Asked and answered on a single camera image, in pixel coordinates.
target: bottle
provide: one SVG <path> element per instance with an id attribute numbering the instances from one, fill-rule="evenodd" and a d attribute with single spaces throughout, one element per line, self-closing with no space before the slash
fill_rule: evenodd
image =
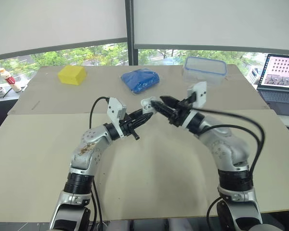
<path id="1" fill-rule="evenodd" d="M 15 92 L 21 91 L 21 87 L 18 85 L 18 83 L 16 83 L 15 79 L 13 78 L 10 72 L 6 71 L 4 68 L 0 68 L 0 74 L 1 77 L 4 78 L 5 81 L 7 81 L 7 83 L 11 86 L 11 88 Z"/>

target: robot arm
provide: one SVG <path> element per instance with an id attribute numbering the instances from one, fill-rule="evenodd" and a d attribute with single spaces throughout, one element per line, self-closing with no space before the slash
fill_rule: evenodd
<path id="1" fill-rule="evenodd" d="M 139 109 L 128 115 L 125 105 L 116 98 L 109 99 L 107 115 L 112 123 L 89 129 L 82 135 L 72 153 L 67 182 L 59 195 L 50 230 L 88 230 L 91 212 L 86 205 L 90 202 L 92 182 L 104 150 L 118 138 L 133 135 L 139 139 L 134 129 L 149 120 L 152 114 L 143 114 Z"/>
<path id="2" fill-rule="evenodd" d="M 179 101 L 162 96 L 151 101 L 152 107 L 168 118 L 170 124 L 181 126 L 202 141 L 213 155 L 219 174 L 218 192 L 222 198 L 217 204 L 220 224 L 225 231 L 247 231 L 262 224 L 252 176 L 249 172 L 247 144 L 234 136 L 229 128 L 207 130 L 221 121 L 204 116 L 193 108 L 200 108 L 206 101 L 206 84 L 194 85 L 188 98 Z"/>

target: beige tabletop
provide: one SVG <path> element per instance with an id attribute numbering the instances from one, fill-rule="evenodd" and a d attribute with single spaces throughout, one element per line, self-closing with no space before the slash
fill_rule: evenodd
<path id="1" fill-rule="evenodd" d="M 160 83 L 135 95 L 121 81 L 122 74 L 149 68 L 160 76 Z M 186 97 L 191 83 L 183 81 L 182 66 L 86 66 L 87 77 L 81 85 L 62 84 L 57 73 L 61 66 L 42 67 L 29 82 L 10 115 L 19 114 L 70 114 L 88 113 L 92 103 L 100 96 L 116 97 L 128 107 L 128 112 L 139 109 L 141 99 L 151 96 L 171 95 Z M 243 77 L 237 66 L 228 65 L 228 74 L 222 85 L 208 88 L 206 108 L 217 110 L 269 109 L 260 95 Z M 96 112 L 104 113 L 105 105 L 99 103 Z"/>
<path id="2" fill-rule="evenodd" d="M 234 112 L 254 118 L 266 132 L 254 172 L 260 210 L 288 210 L 289 132 L 272 110 Z M 217 117 L 256 131 L 246 122 Z M 7 117 L 0 127 L 0 221 L 50 220 L 88 119 L 88 114 Z M 93 126 L 105 122 L 109 122 L 106 115 L 94 115 Z M 250 145 L 251 163 L 256 150 L 253 137 L 233 132 Z M 138 141 L 132 136 L 117 140 L 103 154 L 96 175 L 103 218 L 205 216 L 218 196 L 218 173 L 208 149 L 159 114 L 137 133 Z"/>
<path id="3" fill-rule="evenodd" d="M 149 96 L 186 96 L 190 84 L 182 81 L 181 66 L 148 67 L 159 73 L 161 82 L 139 95 L 119 79 L 139 66 L 86 67 L 88 76 L 80 86 L 61 84 L 56 76 L 61 67 L 38 71 L 0 127 L 0 221 L 50 220 L 71 153 L 88 128 L 89 116 L 83 113 L 97 97 L 117 97 L 131 112 Z M 261 211 L 289 209 L 289 132 L 235 65 L 228 65 L 221 86 L 208 89 L 206 107 L 234 110 L 263 125 L 267 139 L 254 172 L 259 206 Z M 99 104 L 97 112 L 104 111 Z M 93 126 L 105 122 L 105 114 L 93 116 Z M 234 132 L 250 145 L 251 162 L 253 138 Z M 207 148 L 158 114 L 137 133 L 140 140 L 118 140 L 104 152 L 96 176 L 104 219 L 204 216 L 218 196 L 218 173 Z"/>

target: laptop screen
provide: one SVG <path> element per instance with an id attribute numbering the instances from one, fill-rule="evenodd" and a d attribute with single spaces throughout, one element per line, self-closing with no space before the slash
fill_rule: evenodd
<path id="1" fill-rule="evenodd" d="M 289 90 L 289 56 L 268 54 L 258 87 Z"/>

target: laptop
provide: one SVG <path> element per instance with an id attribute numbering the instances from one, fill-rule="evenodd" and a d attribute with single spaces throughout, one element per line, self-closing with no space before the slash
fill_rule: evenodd
<path id="1" fill-rule="evenodd" d="M 289 55 L 268 54 L 257 91 L 278 115 L 289 116 Z"/>

